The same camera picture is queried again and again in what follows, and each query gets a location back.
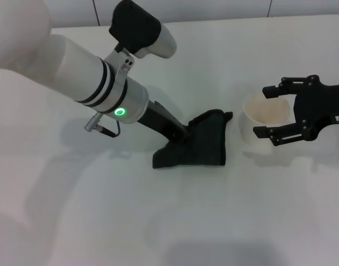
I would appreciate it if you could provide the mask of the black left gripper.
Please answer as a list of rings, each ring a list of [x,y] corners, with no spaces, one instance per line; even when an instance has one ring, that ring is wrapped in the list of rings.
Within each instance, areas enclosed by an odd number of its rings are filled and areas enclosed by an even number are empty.
[[[171,143],[178,143],[189,137],[188,126],[181,124],[164,106],[157,101],[148,102],[148,107],[138,122],[166,137]]]

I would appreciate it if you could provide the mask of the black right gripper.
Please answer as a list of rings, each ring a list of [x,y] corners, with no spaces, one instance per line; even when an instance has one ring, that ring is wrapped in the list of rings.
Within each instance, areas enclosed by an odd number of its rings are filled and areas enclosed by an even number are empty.
[[[339,124],[339,85],[325,85],[317,75],[306,78],[282,78],[278,86],[262,89],[266,99],[296,95],[293,124],[253,128],[259,139],[269,139],[274,146],[302,140],[316,140],[320,131]]]

